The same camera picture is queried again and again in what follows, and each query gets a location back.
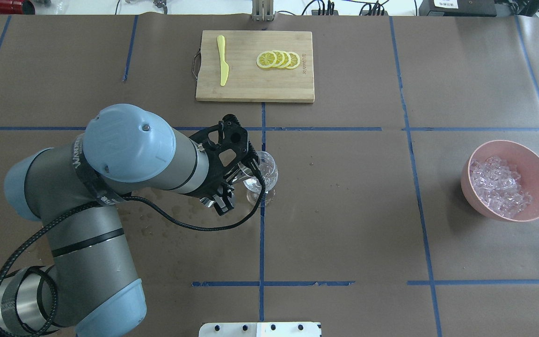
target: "gray robot arm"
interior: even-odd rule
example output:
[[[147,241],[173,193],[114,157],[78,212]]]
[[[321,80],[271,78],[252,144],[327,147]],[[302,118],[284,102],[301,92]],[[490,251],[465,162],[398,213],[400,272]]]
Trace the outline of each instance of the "gray robot arm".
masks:
[[[210,141],[213,131],[224,141]],[[237,156],[225,166],[219,154],[228,149]],[[113,205],[148,186],[197,197],[223,215],[233,209],[233,184],[252,171],[258,174],[257,162],[246,130],[232,115],[188,138],[153,113],[116,104],[103,109],[73,143],[16,164],[5,188],[19,215],[48,224],[75,207],[94,201],[99,207],[69,216],[47,233],[53,266],[22,269],[4,279],[0,326],[11,335],[31,335],[45,324],[52,292],[39,274],[46,273],[58,295],[48,331],[75,326],[79,337],[126,334],[147,308]]]

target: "white bracket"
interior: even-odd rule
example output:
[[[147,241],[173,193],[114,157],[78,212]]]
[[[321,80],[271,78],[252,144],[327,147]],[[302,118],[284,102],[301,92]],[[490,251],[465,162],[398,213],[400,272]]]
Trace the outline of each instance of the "white bracket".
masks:
[[[206,323],[199,337],[321,337],[319,322]]]
[[[274,0],[253,0],[253,21],[274,21]]]

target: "bowl rim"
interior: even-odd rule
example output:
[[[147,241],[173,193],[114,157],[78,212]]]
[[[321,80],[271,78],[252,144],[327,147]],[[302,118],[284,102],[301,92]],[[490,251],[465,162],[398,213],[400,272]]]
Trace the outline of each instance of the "bowl rim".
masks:
[[[486,143],[483,143],[482,145],[479,145],[479,147],[477,147],[475,150],[473,150],[473,152],[471,152],[471,155],[469,156],[469,160],[467,162],[467,169],[466,169],[465,174],[468,177],[469,185],[471,186],[471,192],[473,192],[475,197],[477,197],[477,200],[479,200],[481,202],[481,204],[484,205],[484,207],[486,209],[488,209],[488,211],[490,211],[490,213],[492,213],[493,215],[498,216],[498,217],[500,217],[502,219],[505,219],[505,220],[511,221],[511,222],[531,222],[531,221],[534,221],[534,220],[538,220],[539,216],[537,216],[537,217],[535,217],[533,219],[528,219],[528,220],[517,220],[517,219],[513,219],[513,218],[507,218],[506,216],[502,216],[502,215],[494,212],[492,209],[490,209],[490,207],[488,207],[488,205],[486,205],[486,203],[475,192],[475,188],[473,187],[473,184],[471,183],[471,175],[470,175],[470,171],[469,171],[469,166],[471,165],[471,160],[473,159],[473,156],[475,155],[475,152],[479,151],[479,149],[481,149],[485,145],[488,145],[489,143],[496,143],[496,142],[499,142],[499,141],[519,145],[520,147],[523,147],[524,149],[526,149],[526,150],[530,151],[531,153],[533,153],[533,155],[535,155],[539,159],[539,155],[537,153],[535,153],[534,151],[532,151],[530,148],[526,147],[525,145],[517,143],[516,141],[506,140],[506,139],[495,139],[495,140],[486,141]]]

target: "pink bowl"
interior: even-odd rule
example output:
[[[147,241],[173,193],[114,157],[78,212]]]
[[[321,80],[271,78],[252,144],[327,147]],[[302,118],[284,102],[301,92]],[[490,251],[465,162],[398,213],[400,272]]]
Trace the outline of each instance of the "pink bowl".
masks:
[[[484,162],[495,155],[506,159],[510,165],[515,164],[517,166],[517,171],[521,174],[522,190],[529,192],[533,196],[532,204],[528,205],[524,211],[517,214],[513,219],[498,215],[489,209],[477,196],[475,189],[471,185],[469,163],[472,160]],[[510,140],[492,140],[477,147],[463,167],[460,186],[470,205],[488,218],[510,222],[529,222],[539,219],[539,156],[519,143]]]

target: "red cylinder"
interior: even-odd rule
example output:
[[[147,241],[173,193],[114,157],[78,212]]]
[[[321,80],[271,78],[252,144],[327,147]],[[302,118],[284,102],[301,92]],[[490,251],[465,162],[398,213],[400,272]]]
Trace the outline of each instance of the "red cylinder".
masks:
[[[34,14],[35,6],[29,0],[0,0],[0,14]]]

